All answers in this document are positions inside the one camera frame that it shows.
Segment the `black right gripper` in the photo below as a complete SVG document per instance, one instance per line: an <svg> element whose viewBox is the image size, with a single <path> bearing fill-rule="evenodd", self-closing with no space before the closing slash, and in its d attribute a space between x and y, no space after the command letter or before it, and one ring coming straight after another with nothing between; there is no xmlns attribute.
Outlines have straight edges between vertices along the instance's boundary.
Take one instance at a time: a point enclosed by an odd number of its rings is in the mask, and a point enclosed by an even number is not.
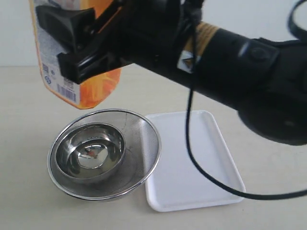
<svg viewBox="0 0 307 230"><path fill-rule="evenodd" d="M132 63L170 77L183 44L180 35L187 27L185 6L181 0L128 0L91 42L94 8L40 5L35 12L39 26L73 52L58 55L62 76L80 84Z"/></svg>

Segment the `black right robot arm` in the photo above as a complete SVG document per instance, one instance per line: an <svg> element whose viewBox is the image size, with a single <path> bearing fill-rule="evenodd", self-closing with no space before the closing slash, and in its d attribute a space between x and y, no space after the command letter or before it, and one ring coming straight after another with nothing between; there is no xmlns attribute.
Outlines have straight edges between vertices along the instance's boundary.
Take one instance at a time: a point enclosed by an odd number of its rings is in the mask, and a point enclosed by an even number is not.
<svg viewBox="0 0 307 230"><path fill-rule="evenodd" d="M39 26L64 51L61 75L76 84L131 63L193 86L237 110L256 134L307 142L307 33L290 15L296 40L251 39L201 21L201 0L113 0L93 7L39 5Z"/></svg>

